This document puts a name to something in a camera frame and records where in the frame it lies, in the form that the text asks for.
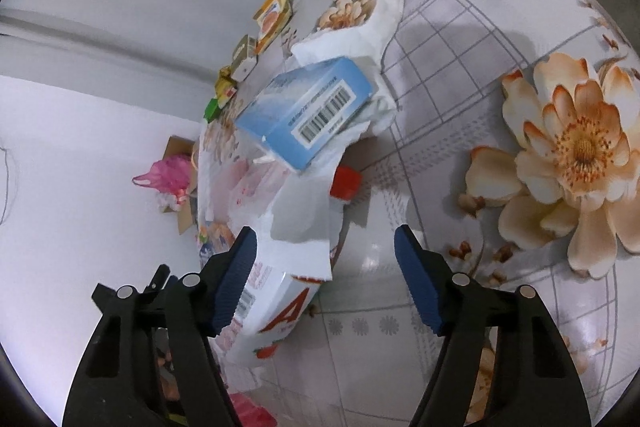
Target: snack package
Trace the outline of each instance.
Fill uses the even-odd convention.
[[[216,81],[216,98],[218,99],[218,107],[224,108],[225,105],[238,92],[236,84],[231,79],[229,66],[222,68],[218,74]]]
[[[231,324],[210,342],[221,361],[257,367],[270,359],[322,282],[292,277],[256,260]]]
[[[207,107],[204,110],[204,119],[207,121],[207,123],[211,123],[213,120],[220,116],[221,112],[222,109],[218,105],[218,99],[212,98],[211,100],[209,100],[209,103],[207,103]]]
[[[372,94],[350,58],[332,58],[276,76],[236,118],[236,127],[302,171]]]
[[[234,49],[229,69],[231,78],[236,82],[242,82],[255,68],[258,62],[258,57],[255,54],[256,44],[253,37],[245,35]]]
[[[273,42],[291,18],[292,9],[289,0],[266,0],[255,13],[258,23],[258,43],[255,53],[262,53]]]

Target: red package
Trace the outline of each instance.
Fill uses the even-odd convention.
[[[276,427],[278,422],[264,407],[259,407],[242,393],[229,395],[242,427]]]

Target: barcode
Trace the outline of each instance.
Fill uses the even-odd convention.
[[[245,319],[251,306],[254,305],[255,296],[252,295],[246,288],[242,290],[242,295],[240,296],[240,300],[238,302],[238,307],[236,308],[236,315],[240,319]]]
[[[339,87],[324,105],[300,127],[300,136],[307,143],[313,142],[322,129],[331,122],[340,110],[349,103],[351,94],[344,87]]]

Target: yellow snack wrapper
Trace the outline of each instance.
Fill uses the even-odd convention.
[[[266,0],[255,13],[254,20],[260,26],[255,54],[263,52],[284,29],[291,18],[289,0]]]
[[[218,80],[216,81],[216,98],[218,99],[218,107],[222,109],[227,102],[233,98],[238,91],[236,89],[236,83],[231,79],[230,68],[226,66],[222,68],[218,73]]]

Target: cardboard box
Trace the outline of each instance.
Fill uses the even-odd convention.
[[[186,154],[191,157],[194,148],[198,148],[197,142],[193,140],[187,140],[185,138],[180,138],[179,136],[172,136],[169,138],[169,141],[166,144],[166,149],[164,149],[164,154],[162,155],[162,159],[169,158],[169,156],[175,156],[177,154]],[[180,210],[176,212],[177,221],[178,221],[178,233],[182,235],[184,232],[189,230],[192,225],[196,223],[196,215],[198,213],[198,204],[197,204],[197,190],[198,187],[198,172],[196,169],[191,167],[191,182],[189,183],[189,187],[187,188],[187,194],[189,195],[189,199],[185,201]],[[162,212],[175,212],[170,207],[166,207]]]
[[[260,55],[281,33],[293,14],[289,0],[266,0],[255,13],[254,20],[260,26],[255,53]]]
[[[231,78],[236,82],[242,82],[255,68],[258,57],[255,54],[256,40],[249,35],[242,37],[234,49],[231,61]]]

